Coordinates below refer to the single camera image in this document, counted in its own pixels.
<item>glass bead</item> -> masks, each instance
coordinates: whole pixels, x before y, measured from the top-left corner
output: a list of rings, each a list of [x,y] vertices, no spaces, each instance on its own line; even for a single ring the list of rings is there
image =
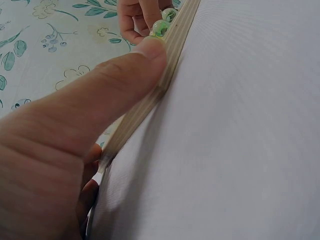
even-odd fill
[[[153,32],[157,37],[163,37],[170,27],[170,23],[165,20],[158,20],[153,24]]]
[[[162,12],[162,19],[169,23],[172,23],[172,21],[177,16],[177,14],[178,14],[178,11],[175,10],[174,8],[167,8]]]

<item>wooden stick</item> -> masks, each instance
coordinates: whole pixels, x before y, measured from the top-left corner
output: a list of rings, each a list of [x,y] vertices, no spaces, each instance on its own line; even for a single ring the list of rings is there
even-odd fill
[[[103,148],[99,167],[100,173],[103,173],[106,167],[110,165],[120,149],[168,90],[200,1],[186,0],[178,15],[171,23],[164,37],[167,51],[167,66],[162,78],[153,92],[116,121],[115,124],[118,126]]]

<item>finger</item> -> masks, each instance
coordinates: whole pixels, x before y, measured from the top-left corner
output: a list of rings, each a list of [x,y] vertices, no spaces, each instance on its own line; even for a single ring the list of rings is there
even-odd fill
[[[121,3],[117,6],[120,32],[129,42],[139,44],[144,38],[135,31],[135,22],[133,20],[135,14],[128,9],[129,7]]]
[[[88,225],[88,221],[89,221],[89,217],[87,217],[84,221],[84,223],[82,224],[81,228],[80,228],[80,235],[81,238],[83,240],[86,239],[86,231],[87,231],[87,225]]]
[[[154,23],[162,18],[159,8],[159,1],[139,0],[139,3],[142,8],[144,20],[149,27],[149,30],[151,30]]]
[[[88,213],[95,203],[99,191],[98,183],[91,179],[80,193],[79,201],[75,208],[75,213],[78,218],[79,226],[85,222]]]
[[[90,152],[83,159],[84,164],[89,164],[96,160],[99,160],[101,156],[101,152],[102,152],[102,149],[100,145],[95,143],[91,148]]]
[[[2,123],[11,134],[83,159],[101,133],[155,87],[166,58],[163,42],[147,37],[134,53],[98,65]]]
[[[133,17],[134,20],[134,25],[138,29],[139,33],[143,36],[146,37],[150,34],[150,30],[146,24],[146,21],[144,19],[143,15],[137,15]]]
[[[162,0],[159,2],[159,7],[161,10],[164,10],[164,9],[168,9],[168,8],[175,8],[173,3],[172,3],[172,0]]]
[[[98,172],[99,161],[94,161],[88,163],[84,166],[81,189],[93,178],[93,176]]]

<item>white fabric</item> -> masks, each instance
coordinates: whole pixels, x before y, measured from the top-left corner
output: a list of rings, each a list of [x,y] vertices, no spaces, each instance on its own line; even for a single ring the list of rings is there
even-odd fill
[[[320,239],[320,1],[202,0],[90,240]]]

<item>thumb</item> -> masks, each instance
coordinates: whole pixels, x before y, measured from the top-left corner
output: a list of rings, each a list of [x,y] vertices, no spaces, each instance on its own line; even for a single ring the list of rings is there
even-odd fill
[[[19,108],[2,120],[0,130],[84,156],[113,121],[155,87],[165,67],[163,41],[147,37],[132,53],[101,63],[61,90]]]

